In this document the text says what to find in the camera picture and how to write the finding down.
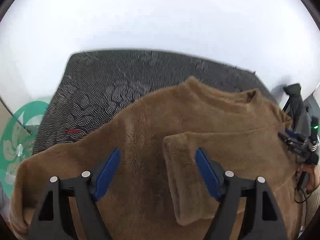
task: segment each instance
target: green circular object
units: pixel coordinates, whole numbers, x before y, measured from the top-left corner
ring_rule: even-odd
[[[0,140],[0,180],[10,198],[19,164],[32,154],[37,130],[27,130],[29,124],[44,115],[48,103],[33,101],[21,107],[8,121]]]

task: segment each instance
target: black and white patterned fabric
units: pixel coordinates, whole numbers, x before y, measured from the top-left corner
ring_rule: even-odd
[[[70,58],[43,117],[33,154],[76,142],[137,98],[189,76],[226,92],[258,88],[275,101],[254,73],[203,58],[152,50],[78,53]]]

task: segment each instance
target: sweater sleeve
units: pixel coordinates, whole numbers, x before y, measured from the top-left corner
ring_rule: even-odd
[[[320,187],[318,187],[307,199],[306,226],[311,222],[320,206]]]

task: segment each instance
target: fuzzy brown fabric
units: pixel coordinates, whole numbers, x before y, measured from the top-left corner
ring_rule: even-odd
[[[211,218],[217,204],[206,197],[199,174],[194,180],[194,189],[185,187],[183,182],[183,178],[196,173],[194,163],[190,164],[193,161],[192,152],[203,143],[200,146],[205,147],[224,168],[235,171],[239,176],[255,178],[262,175],[267,178],[275,190],[288,235],[292,239],[295,228],[300,226],[298,217],[301,217],[300,210],[292,202],[294,187],[290,184],[296,167],[276,140],[276,132],[283,131],[290,124],[290,118],[277,105],[262,98],[258,90],[223,93],[189,78],[179,86],[158,90],[139,99],[80,141],[55,145],[23,161],[11,197],[12,229],[19,238],[26,238],[37,199],[50,177],[66,179],[79,176],[82,171],[93,168],[114,147],[119,147],[122,151],[121,163],[107,194],[97,203],[113,239],[203,239],[211,220],[201,218]],[[259,132],[262,138],[259,139],[260,149],[257,149],[257,142],[248,138]],[[237,133],[233,139],[236,144],[227,147],[229,140],[220,141],[225,140],[225,135],[221,133]],[[211,139],[224,151],[219,152]],[[184,157],[181,159],[189,162],[176,166],[184,172],[172,174],[170,170],[175,168],[170,169],[170,165],[167,165],[167,172],[163,141],[167,159],[170,154],[182,154]],[[241,148],[250,150],[250,153],[245,153]],[[247,159],[241,157],[242,154],[254,156]],[[250,167],[248,174],[239,162],[246,168]],[[168,181],[172,184],[172,180],[176,181],[178,191],[190,189],[190,192],[185,191],[191,198],[189,211],[184,203],[180,203],[189,196],[179,195],[177,200],[174,191],[170,193]],[[210,205],[207,212],[195,211],[195,205],[199,204],[193,192],[199,192],[196,187],[201,187],[201,198]],[[70,198],[70,206],[78,237],[85,239],[73,198]],[[179,212],[175,210],[177,206],[180,207]],[[241,211],[235,223],[235,232],[241,225]],[[186,221],[181,224],[188,225],[182,226],[177,221]]]

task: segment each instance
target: human hand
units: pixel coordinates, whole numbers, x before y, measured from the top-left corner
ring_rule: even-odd
[[[303,171],[309,173],[310,176],[309,182],[306,186],[307,193],[310,193],[320,186],[320,168],[319,165],[299,164],[297,168],[297,175],[300,177]]]

